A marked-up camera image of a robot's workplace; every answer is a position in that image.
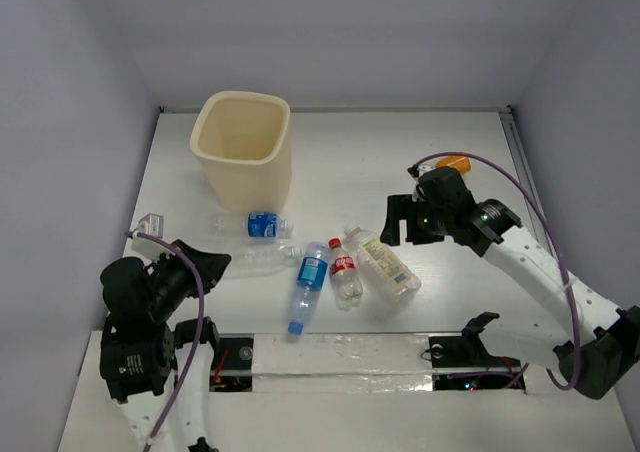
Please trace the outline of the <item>clear plastic bottle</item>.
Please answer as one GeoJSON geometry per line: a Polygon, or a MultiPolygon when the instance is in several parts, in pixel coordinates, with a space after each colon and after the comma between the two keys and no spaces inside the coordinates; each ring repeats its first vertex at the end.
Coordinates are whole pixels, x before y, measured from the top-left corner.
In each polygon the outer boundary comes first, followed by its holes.
{"type": "Polygon", "coordinates": [[[300,247],[272,244],[239,249],[230,253],[232,260],[225,279],[240,279],[275,275],[296,266],[303,255],[300,247]]]}

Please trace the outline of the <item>square clear bottle white cap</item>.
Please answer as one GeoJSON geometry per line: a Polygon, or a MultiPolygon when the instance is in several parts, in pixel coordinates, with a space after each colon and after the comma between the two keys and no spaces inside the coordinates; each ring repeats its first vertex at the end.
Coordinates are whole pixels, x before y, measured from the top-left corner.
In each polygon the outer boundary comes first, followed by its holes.
{"type": "Polygon", "coordinates": [[[400,304],[414,298],[422,287],[421,280],[376,233],[359,225],[348,225],[344,234],[346,250],[383,299],[400,304]]]}

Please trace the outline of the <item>clear bottle blue label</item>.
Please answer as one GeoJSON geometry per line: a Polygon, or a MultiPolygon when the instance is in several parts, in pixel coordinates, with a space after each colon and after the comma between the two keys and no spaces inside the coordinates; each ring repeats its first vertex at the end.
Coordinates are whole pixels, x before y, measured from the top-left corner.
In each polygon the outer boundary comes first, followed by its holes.
{"type": "Polygon", "coordinates": [[[276,213],[218,213],[212,217],[211,230],[219,237],[272,239],[289,238],[294,230],[291,220],[276,213]]]}

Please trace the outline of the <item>orange drink bottle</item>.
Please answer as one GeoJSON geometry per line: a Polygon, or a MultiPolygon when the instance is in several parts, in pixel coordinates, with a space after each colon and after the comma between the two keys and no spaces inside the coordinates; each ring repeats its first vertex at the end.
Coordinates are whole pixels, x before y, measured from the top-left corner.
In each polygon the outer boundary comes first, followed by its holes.
{"type": "Polygon", "coordinates": [[[472,168],[470,159],[460,155],[444,157],[435,164],[435,167],[449,167],[457,170],[461,175],[469,173],[472,168]]]}

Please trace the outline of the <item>red label cola bottle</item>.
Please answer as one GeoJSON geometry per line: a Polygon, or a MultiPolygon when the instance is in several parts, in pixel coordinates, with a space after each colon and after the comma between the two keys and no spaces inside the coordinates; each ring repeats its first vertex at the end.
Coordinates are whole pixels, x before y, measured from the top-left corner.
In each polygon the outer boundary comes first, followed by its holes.
{"type": "Polygon", "coordinates": [[[332,238],[328,245],[331,254],[330,280],[337,305],[341,310],[357,308],[364,290],[356,264],[340,239],[332,238]]]}

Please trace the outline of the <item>blue cap water bottle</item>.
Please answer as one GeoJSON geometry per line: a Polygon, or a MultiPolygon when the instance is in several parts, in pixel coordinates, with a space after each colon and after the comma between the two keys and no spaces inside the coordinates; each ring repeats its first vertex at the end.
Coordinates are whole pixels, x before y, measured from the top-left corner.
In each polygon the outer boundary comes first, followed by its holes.
{"type": "Polygon", "coordinates": [[[310,242],[296,277],[291,299],[287,332],[300,336],[311,321],[328,270],[329,247],[326,243],[310,242]]]}

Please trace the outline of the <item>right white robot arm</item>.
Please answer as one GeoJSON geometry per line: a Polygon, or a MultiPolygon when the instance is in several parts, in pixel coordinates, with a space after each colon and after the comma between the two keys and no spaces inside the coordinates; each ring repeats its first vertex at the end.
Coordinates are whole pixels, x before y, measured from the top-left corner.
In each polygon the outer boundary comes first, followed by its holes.
{"type": "Polygon", "coordinates": [[[522,325],[514,332],[486,326],[484,313],[469,321],[462,356],[482,364],[501,347],[525,362],[558,371],[569,388],[599,400],[639,361],[639,309],[624,309],[600,296],[547,252],[521,219],[497,199],[478,202],[461,174],[442,167],[420,173],[410,194],[387,198],[383,243],[397,246],[442,242],[470,248],[524,289],[559,324],[557,331],[522,325]]]}

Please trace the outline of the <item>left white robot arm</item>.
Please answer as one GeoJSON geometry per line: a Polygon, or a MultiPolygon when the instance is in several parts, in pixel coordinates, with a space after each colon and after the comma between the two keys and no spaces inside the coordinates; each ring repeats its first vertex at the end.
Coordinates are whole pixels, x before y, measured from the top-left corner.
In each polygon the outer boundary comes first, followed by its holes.
{"type": "Polygon", "coordinates": [[[99,372],[143,450],[212,451],[206,415],[222,351],[217,327],[204,310],[168,321],[185,299],[204,301],[232,258],[181,240],[152,242],[161,251],[149,263],[123,257],[100,275],[108,315],[99,372]]]}

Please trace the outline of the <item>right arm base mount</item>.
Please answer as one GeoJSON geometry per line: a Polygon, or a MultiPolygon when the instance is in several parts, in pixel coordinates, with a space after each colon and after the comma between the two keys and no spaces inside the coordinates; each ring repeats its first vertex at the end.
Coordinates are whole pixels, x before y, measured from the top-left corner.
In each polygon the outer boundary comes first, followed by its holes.
{"type": "Polygon", "coordinates": [[[481,341],[486,326],[498,318],[497,313],[484,312],[472,318],[457,334],[429,337],[420,359],[432,366],[435,391],[526,391],[521,362],[512,357],[490,355],[481,341]]]}

